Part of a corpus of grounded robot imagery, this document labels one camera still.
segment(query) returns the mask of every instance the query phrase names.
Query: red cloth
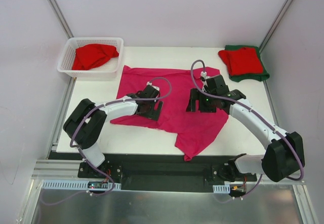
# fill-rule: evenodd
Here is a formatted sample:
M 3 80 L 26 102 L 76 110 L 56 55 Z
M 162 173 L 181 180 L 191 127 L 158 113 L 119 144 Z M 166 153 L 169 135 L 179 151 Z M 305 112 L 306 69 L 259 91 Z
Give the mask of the red cloth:
M 263 73 L 262 64 L 254 48 L 243 47 L 235 51 L 222 50 L 218 52 L 227 66 L 231 76 L 247 73 Z
M 116 47 L 104 44 L 88 44 L 75 50 L 72 70 L 89 70 L 104 65 L 111 58 L 118 57 Z
M 194 77 L 199 85 L 202 85 L 199 79 L 201 71 L 202 68 L 194 70 Z M 210 67 L 207 67 L 206 71 L 207 74 L 213 76 L 219 74 L 218 69 Z M 135 115 L 121 117 L 110 122 L 178 133 L 176 147 L 184 152 L 184 160 L 190 161 L 215 140 L 226 123 L 228 115 L 222 110 L 217 110 L 216 113 L 186 112 L 190 89 L 194 87 L 189 70 L 124 66 L 117 98 L 143 90 L 146 83 L 155 77 L 165 77 L 172 84 L 171 94 L 163 99 L 164 104 L 159 120 L 154 121 Z M 163 80 L 156 80 L 153 84 L 160 88 L 161 95 L 169 91 L 168 84 Z

